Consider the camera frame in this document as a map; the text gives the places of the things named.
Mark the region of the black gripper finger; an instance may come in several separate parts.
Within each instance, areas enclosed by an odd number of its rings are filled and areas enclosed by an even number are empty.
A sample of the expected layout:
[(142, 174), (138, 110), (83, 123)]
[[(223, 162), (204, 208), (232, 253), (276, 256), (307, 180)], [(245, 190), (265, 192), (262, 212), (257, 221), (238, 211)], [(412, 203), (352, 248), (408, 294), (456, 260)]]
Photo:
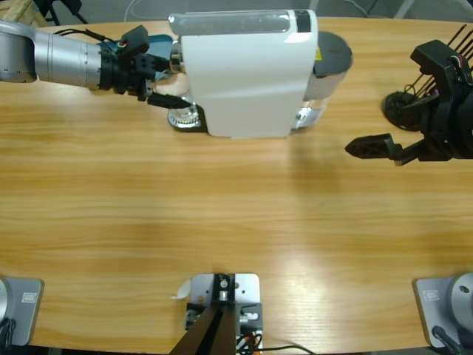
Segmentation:
[(396, 144), (389, 133), (355, 138), (344, 149), (353, 157), (360, 159), (394, 160), (402, 151), (401, 145)]
[(156, 72), (171, 71), (171, 61), (168, 58), (146, 55), (146, 60)]
[(438, 102), (438, 95), (428, 95), (422, 98), (417, 98), (413, 102), (401, 108), (402, 115), (421, 115), (424, 111), (429, 110), (431, 106)]
[(185, 101), (181, 97), (169, 94), (160, 94), (158, 92), (152, 93), (146, 101), (147, 104), (166, 109), (185, 109), (189, 107), (189, 102)]

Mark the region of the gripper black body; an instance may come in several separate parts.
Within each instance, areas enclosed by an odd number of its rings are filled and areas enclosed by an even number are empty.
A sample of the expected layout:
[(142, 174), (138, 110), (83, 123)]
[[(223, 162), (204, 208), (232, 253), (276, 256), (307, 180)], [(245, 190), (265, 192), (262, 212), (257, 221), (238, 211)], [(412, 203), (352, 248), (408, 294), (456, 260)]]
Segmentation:
[(472, 159), (472, 87), (460, 89), (451, 98), (438, 94), (438, 102), (421, 115), (402, 115), (396, 109), (394, 125), (405, 130), (419, 131), (423, 138), (403, 148), (394, 159), (399, 166), (415, 159), (448, 161)]
[(139, 54), (128, 61), (120, 62), (119, 55), (101, 51), (101, 68), (98, 89), (113, 90), (114, 93), (136, 96), (145, 101), (152, 93), (151, 82), (156, 69), (151, 55)]

